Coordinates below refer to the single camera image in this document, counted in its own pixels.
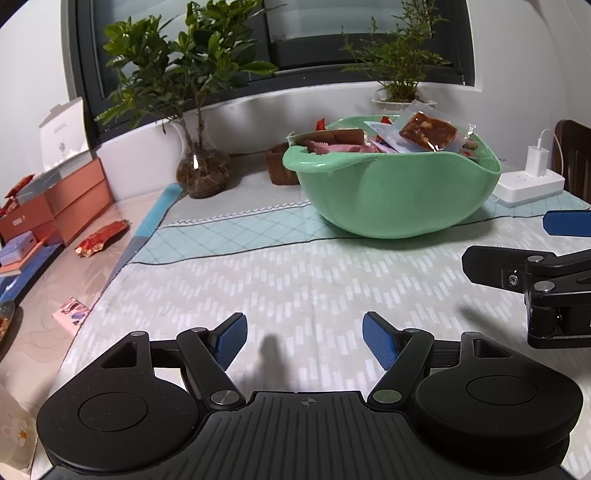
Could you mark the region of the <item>clear packet brown snack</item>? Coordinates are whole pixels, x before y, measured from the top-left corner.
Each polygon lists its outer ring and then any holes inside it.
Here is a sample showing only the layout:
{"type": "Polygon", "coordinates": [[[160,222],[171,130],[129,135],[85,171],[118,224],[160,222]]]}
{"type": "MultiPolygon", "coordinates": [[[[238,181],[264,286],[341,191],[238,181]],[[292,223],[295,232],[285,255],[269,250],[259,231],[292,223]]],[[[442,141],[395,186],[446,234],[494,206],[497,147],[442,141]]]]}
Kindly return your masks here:
{"type": "Polygon", "coordinates": [[[464,118],[419,100],[393,116],[365,124],[377,143],[395,153],[459,153],[476,130],[464,118]]]}

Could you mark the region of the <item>pink snack packet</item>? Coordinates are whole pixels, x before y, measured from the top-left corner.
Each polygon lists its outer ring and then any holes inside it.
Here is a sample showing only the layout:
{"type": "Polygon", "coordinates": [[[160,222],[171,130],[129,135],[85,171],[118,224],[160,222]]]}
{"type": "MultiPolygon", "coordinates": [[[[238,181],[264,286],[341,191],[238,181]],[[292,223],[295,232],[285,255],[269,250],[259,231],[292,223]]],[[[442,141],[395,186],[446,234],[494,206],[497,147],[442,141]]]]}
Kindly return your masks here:
{"type": "Polygon", "coordinates": [[[325,155],[329,153],[379,153],[380,150],[373,145],[356,144],[329,144],[326,142],[304,140],[304,146],[308,153],[325,155]]]}

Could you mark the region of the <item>white power strip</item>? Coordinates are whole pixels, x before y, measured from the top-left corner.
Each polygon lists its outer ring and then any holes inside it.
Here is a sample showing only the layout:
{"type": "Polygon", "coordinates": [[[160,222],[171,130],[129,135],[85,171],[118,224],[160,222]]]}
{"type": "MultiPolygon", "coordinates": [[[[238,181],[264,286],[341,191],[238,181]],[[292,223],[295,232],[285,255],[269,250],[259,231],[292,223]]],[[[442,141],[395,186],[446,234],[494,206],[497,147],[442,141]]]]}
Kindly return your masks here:
{"type": "Polygon", "coordinates": [[[558,173],[547,170],[540,177],[525,170],[502,173],[493,195],[506,206],[518,206],[560,194],[565,179],[558,173]]]}

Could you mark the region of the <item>dark wooden chair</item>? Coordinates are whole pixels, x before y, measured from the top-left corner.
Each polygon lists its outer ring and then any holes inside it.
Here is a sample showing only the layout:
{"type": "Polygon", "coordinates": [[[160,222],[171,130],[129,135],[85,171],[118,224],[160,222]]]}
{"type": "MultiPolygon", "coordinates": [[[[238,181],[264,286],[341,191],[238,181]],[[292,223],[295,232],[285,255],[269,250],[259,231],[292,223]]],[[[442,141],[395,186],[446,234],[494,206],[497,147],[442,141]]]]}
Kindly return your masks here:
{"type": "Polygon", "coordinates": [[[562,166],[564,189],[590,202],[591,129],[574,120],[557,123],[555,134],[562,151],[555,150],[554,166],[562,166]]]}

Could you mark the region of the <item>green plastic bowl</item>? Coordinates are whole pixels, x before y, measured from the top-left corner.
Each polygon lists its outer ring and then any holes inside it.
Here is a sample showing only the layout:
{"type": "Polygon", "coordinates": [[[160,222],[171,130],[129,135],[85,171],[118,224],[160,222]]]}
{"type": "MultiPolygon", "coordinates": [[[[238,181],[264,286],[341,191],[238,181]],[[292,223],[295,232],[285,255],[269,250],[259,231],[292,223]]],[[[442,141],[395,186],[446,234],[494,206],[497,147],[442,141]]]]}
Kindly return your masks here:
{"type": "Polygon", "coordinates": [[[453,151],[317,154],[308,141],[367,144],[376,115],[332,122],[287,137],[283,166],[297,174],[326,221],[356,235],[404,239],[441,231],[475,214],[496,187],[499,159],[478,136],[472,156],[453,151]]]}

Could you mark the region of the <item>pink card on table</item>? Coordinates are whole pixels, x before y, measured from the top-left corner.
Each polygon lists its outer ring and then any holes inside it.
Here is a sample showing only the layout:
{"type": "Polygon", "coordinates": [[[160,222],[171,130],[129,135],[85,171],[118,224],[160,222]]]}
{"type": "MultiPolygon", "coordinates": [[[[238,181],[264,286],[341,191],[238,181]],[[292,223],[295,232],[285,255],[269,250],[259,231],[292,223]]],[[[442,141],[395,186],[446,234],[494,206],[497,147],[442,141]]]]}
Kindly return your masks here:
{"type": "Polygon", "coordinates": [[[52,317],[70,334],[75,335],[90,310],[75,297],[70,297],[53,314],[52,317]]]}

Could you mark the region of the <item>red packet on table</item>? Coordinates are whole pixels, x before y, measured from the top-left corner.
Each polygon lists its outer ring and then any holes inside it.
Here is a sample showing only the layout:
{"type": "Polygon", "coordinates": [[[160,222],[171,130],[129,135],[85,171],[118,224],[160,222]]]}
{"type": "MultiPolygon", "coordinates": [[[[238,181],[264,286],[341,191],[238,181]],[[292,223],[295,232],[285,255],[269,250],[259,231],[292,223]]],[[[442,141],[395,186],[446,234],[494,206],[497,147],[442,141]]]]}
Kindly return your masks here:
{"type": "Polygon", "coordinates": [[[75,252],[80,257],[89,258],[119,239],[129,227],[130,223],[126,219],[111,222],[82,240],[75,252]]]}

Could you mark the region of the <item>wooden bowl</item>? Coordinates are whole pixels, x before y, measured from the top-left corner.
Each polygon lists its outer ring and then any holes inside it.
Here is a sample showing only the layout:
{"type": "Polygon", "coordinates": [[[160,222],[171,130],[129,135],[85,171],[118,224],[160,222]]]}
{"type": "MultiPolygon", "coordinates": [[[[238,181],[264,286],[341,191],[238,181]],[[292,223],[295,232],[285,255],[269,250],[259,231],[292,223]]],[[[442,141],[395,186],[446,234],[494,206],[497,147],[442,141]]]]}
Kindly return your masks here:
{"type": "Polygon", "coordinates": [[[294,186],[300,183],[297,174],[283,166],[283,154],[287,151],[287,148],[287,142],[283,142],[263,152],[266,170],[271,183],[274,185],[294,186]]]}

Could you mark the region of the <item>printed plastic cup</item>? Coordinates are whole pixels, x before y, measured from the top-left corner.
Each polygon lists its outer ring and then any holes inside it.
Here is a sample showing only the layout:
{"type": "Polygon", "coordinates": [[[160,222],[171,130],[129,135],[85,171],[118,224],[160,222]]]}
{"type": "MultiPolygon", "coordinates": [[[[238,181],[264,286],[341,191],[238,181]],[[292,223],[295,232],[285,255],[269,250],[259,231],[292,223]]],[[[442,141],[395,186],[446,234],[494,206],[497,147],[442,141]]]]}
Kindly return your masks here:
{"type": "Polygon", "coordinates": [[[35,421],[4,386],[0,391],[0,415],[1,463],[25,471],[34,457],[35,421]]]}

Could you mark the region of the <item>orange stacked gift boxes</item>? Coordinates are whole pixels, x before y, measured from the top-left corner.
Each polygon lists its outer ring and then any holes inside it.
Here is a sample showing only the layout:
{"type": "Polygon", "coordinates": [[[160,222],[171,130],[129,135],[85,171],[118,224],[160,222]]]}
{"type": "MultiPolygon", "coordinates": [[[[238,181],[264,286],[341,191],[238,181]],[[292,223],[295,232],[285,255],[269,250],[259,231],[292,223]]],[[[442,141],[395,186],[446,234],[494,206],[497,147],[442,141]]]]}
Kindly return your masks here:
{"type": "Polygon", "coordinates": [[[8,242],[31,232],[45,245],[69,245],[113,203],[101,161],[95,158],[41,195],[1,218],[8,242]]]}

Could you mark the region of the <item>purple small box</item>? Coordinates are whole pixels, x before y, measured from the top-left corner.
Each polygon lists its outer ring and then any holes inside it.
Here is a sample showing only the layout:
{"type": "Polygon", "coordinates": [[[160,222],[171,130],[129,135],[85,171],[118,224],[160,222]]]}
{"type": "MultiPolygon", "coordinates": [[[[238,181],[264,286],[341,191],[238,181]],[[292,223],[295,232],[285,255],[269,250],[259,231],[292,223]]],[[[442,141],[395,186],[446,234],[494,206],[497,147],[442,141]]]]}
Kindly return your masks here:
{"type": "Polygon", "coordinates": [[[24,232],[6,243],[0,251],[0,264],[7,266],[21,261],[37,244],[31,231],[24,232]]]}

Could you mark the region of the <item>small plant in white pot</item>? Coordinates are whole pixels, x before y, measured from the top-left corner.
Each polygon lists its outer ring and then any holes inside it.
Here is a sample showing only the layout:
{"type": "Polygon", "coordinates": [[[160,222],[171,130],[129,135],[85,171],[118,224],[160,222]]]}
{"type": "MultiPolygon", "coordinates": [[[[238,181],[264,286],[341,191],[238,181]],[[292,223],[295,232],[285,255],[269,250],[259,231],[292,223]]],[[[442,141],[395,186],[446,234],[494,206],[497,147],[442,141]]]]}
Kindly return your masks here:
{"type": "Polygon", "coordinates": [[[342,49],[353,59],[344,69],[360,72],[380,85],[380,95],[372,103],[383,113],[400,113],[413,101],[421,101],[418,87],[427,80],[428,72],[451,64],[429,45],[435,26],[446,21],[435,3],[403,1],[401,9],[394,17],[393,31],[381,34],[377,19],[372,18],[366,38],[355,42],[342,33],[342,49]]]}

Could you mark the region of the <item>white open box lid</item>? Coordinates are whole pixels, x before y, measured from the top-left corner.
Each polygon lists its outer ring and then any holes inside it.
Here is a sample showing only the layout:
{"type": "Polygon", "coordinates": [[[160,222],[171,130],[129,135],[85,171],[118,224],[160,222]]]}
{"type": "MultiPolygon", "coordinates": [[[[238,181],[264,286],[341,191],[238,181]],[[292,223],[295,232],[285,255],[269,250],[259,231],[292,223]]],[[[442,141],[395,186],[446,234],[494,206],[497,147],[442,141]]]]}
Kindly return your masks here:
{"type": "Polygon", "coordinates": [[[77,97],[51,108],[39,125],[39,133],[44,172],[88,152],[83,99],[77,97]]]}

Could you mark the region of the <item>leafy plant in glass vase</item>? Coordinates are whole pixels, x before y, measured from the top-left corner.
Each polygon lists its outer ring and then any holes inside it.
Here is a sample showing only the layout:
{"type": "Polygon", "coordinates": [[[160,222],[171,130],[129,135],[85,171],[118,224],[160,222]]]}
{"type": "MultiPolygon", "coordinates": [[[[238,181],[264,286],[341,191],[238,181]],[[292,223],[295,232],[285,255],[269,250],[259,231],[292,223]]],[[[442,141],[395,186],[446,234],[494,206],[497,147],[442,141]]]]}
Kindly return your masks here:
{"type": "Polygon", "coordinates": [[[259,1],[188,2],[184,28],[173,39],[166,22],[149,15],[106,26],[103,46],[118,77],[110,106],[97,117],[104,125],[123,116],[136,127],[146,117],[168,120],[183,141],[176,181],[184,194],[208,198],[228,186],[226,156],[204,144],[204,120],[190,135],[184,112],[201,110],[220,91],[242,88],[249,74],[267,76],[276,65],[256,57],[249,20],[266,13],[259,1]]]}

